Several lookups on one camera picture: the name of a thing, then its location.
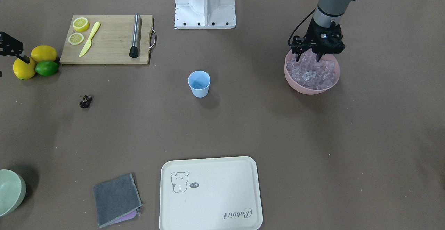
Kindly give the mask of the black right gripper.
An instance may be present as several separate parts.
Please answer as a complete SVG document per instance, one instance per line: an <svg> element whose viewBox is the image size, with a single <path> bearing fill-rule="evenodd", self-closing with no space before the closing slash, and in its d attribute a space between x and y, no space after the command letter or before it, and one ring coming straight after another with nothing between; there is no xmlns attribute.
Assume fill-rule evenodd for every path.
<svg viewBox="0 0 445 230"><path fill-rule="evenodd" d="M0 55L1 56L19 56L19 59L26 64L30 63L30 59L23 53L23 43L6 32L0 32Z"/></svg>

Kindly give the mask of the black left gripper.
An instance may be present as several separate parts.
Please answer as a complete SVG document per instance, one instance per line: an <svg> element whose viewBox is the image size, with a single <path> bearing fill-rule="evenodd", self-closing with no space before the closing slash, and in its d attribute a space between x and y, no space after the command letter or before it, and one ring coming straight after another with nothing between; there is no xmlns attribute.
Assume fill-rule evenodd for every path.
<svg viewBox="0 0 445 230"><path fill-rule="evenodd" d="M340 24L331 21L328 22L328 27L322 27L313 18L306 34L300 37L293 32L288 45L291 46L296 62L300 62L304 52L309 49L316 54L316 61L319 62L324 54L339 54L346 48Z"/></svg>

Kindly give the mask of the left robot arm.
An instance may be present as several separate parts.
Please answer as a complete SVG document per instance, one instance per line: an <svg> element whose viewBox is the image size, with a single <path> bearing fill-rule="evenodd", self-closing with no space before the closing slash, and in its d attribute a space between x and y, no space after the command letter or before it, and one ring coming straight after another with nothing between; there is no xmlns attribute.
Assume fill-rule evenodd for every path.
<svg viewBox="0 0 445 230"><path fill-rule="evenodd" d="M311 50L316 61L326 54L340 54L345 49L340 20L348 5L356 0L318 0L317 7L294 29L288 45L296 61Z"/></svg>

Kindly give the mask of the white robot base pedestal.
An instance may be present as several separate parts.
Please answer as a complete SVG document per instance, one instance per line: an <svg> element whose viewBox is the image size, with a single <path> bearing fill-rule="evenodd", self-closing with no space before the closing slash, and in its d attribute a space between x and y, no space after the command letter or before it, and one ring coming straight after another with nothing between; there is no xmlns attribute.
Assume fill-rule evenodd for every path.
<svg viewBox="0 0 445 230"><path fill-rule="evenodd" d="M175 0L175 29L233 29L235 0Z"/></svg>

